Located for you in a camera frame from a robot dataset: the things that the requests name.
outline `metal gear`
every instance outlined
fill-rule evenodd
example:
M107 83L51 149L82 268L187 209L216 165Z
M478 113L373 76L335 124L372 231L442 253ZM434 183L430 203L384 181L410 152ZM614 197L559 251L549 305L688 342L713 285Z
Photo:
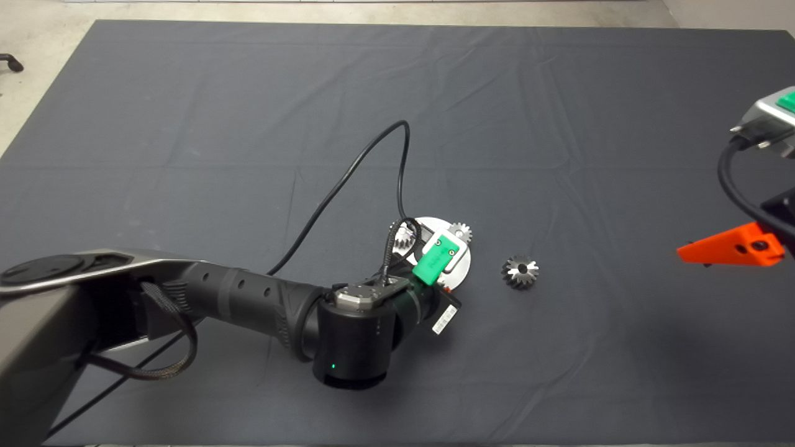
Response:
M456 222L450 225L448 231L456 235L458 239L463 240L467 245L472 242L472 229L465 223Z
M539 273L536 262L527 256L508 258L502 265L502 278L514 289L527 289L538 279Z
M392 229L394 225L395 223L392 223L392 225L390 225L390 229ZM409 230L409 227L406 226L405 223L402 224L400 228L397 229L397 234L395 235L394 248L406 249L411 247L411 244L413 242L414 242L414 234L412 234L411 230Z

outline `dark gray cloth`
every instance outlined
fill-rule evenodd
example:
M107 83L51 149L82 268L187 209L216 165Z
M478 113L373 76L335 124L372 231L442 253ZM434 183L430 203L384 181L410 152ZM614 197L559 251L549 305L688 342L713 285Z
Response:
M100 21L0 161L3 265L141 247L267 270L397 119L406 211L470 224L473 261L448 330L414 334L372 390L206 321L187 372L126 384L52 442L795 441L791 260L675 252L749 220L717 158L793 80L783 32ZM371 154L285 278L374 271L400 147ZM738 165L754 200L793 186L773 154ZM517 253L541 265L527 292L500 278ZM112 379L89 368L62 415Z

